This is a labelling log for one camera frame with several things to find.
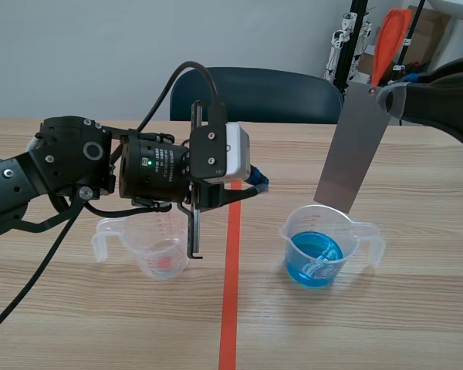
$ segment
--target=red tape line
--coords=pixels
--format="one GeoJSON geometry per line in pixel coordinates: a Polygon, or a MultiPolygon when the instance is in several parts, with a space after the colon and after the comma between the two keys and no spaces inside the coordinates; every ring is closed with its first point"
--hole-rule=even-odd
{"type": "MultiPolygon", "coordinates": [[[[240,190],[241,182],[231,184],[240,190]]],[[[221,312],[221,338],[219,342],[219,370],[235,370],[237,362],[238,319],[238,259],[240,256],[240,202],[230,204],[228,211],[228,236],[226,240],[225,282],[221,312]]]]}

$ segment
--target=empty measuring cup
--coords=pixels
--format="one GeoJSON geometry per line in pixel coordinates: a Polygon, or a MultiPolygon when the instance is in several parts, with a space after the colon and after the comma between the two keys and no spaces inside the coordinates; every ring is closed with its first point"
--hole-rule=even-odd
{"type": "Polygon", "coordinates": [[[187,266],[187,218],[178,210],[101,220],[91,240],[98,262],[108,257],[107,237],[118,237],[151,278],[174,278],[187,266]]]}
{"type": "Polygon", "coordinates": [[[379,228],[354,222],[334,208],[311,205],[295,210],[280,229],[286,240],[286,269],[301,284],[329,284],[360,244],[370,245],[370,261],[379,264],[386,243],[379,228]]]}

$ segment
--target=chair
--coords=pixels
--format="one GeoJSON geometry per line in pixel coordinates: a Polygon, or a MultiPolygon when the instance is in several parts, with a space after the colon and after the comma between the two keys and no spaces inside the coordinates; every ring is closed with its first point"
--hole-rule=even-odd
{"type": "MultiPolygon", "coordinates": [[[[329,82],[299,73],[259,68],[209,68],[226,104],[228,121],[267,123],[332,123],[341,113],[343,97],[329,82]]],[[[199,71],[182,75],[171,92],[170,119],[191,119],[195,100],[211,102],[199,71]]],[[[207,120],[204,110],[203,120],[207,120]]]]}

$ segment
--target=orange object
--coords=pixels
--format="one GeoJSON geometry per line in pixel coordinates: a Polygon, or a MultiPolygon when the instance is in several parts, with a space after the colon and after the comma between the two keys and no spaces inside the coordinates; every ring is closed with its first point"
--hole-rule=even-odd
{"type": "Polygon", "coordinates": [[[391,9],[384,19],[380,29],[374,53],[372,84],[379,85],[379,81],[386,72],[394,56],[403,45],[405,33],[411,21],[410,9],[391,9]]]}
{"type": "MultiPolygon", "coordinates": [[[[232,190],[240,190],[241,182],[231,184],[232,190]]],[[[230,204],[228,211],[228,236],[226,240],[225,282],[221,311],[221,337],[219,342],[219,370],[235,370],[237,361],[237,314],[238,314],[238,259],[240,256],[241,204],[230,204]]]]}

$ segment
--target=table surface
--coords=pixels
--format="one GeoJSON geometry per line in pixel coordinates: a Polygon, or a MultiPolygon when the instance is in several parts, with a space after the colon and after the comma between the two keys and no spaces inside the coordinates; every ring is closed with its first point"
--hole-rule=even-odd
{"type": "MultiPolygon", "coordinates": [[[[0,158],[22,153],[39,122],[0,119],[0,158]]],[[[463,146],[432,128],[388,127],[350,213],[380,226],[383,263],[368,267],[359,252],[331,286],[312,291],[287,276],[277,230],[313,202],[335,126],[243,126],[271,190],[242,202],[237,368],[463,369],[463,146]]],[[[188,124],[156,122],[150,130],[183,140],[188,124]]],[[[127,203],[113,194],[97,204],[127,203]]],[[[41,197],[26,219],[52,214],[41,197]]],[[[0,327],[0,369],[216,369],[227,219],[227,207],[204,214],[204,260],[155,281],[119,244],[97,264],[90,238],[98,219],[83,211],[0,327]]],[[[0,311],[58,233],[0,237],[0,311]]]]}

